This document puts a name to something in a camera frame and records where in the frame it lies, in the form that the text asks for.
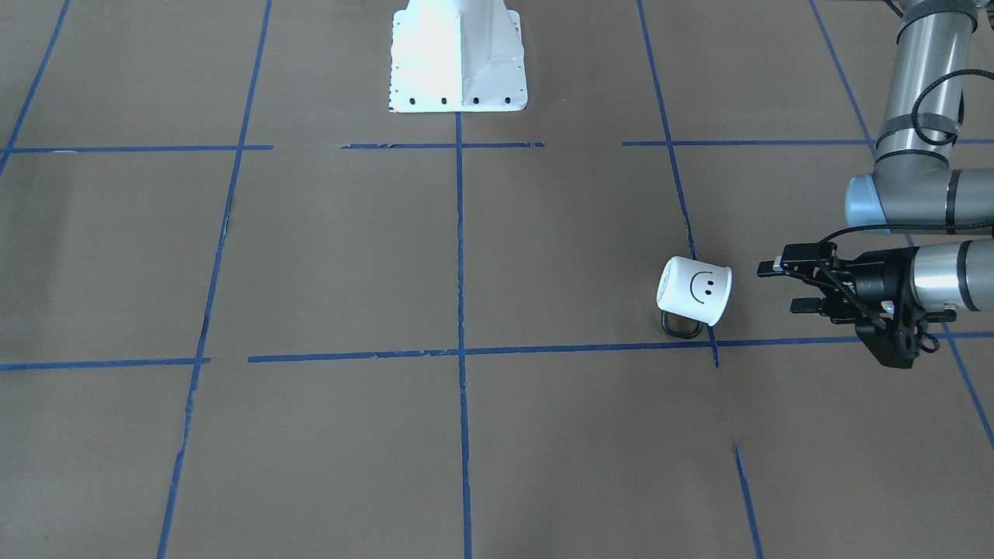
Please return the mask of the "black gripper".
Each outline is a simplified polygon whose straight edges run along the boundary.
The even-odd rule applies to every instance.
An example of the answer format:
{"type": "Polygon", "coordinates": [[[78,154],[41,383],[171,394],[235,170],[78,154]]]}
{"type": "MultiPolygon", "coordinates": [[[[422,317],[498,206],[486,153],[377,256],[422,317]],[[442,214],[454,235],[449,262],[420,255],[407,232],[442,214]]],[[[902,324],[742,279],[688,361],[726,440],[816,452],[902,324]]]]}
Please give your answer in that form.
{"type": "Polygon", "coordinates": [[[829,316],[834,323],[878,323],[890,301],[890,314],[903,325],[922,321],[922,304],[913,293],[912,264],[919,248],[865,252],[855,259],[836,257],[835,243],[785,245],[773,259],[757,266],[758,277],[794,277],[802,282],[830,282],[827,297],[799,297],[792,314],[829,316]]]}

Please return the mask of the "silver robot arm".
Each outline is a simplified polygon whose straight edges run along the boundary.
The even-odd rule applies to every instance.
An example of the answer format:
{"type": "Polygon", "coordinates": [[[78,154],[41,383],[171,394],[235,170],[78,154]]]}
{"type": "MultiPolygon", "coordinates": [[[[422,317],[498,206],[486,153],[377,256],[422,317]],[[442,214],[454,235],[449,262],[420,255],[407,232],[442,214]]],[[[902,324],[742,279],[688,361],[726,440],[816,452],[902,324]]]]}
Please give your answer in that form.
{"type": "Polygon", "coordinates": [[[944,234],[961,243],[867,252],[839,259],[835,236],[786,245],[757,276],[787,276],[820,296],[792,314],[834,323],[953,321],[992,310],[992,169],[951,165],[964,116],[964,81],[991,78],[968,66],[972,36],[991,2],[902,1],[897,59],[871,172],[851,179],[847,232],[944,234]]]}

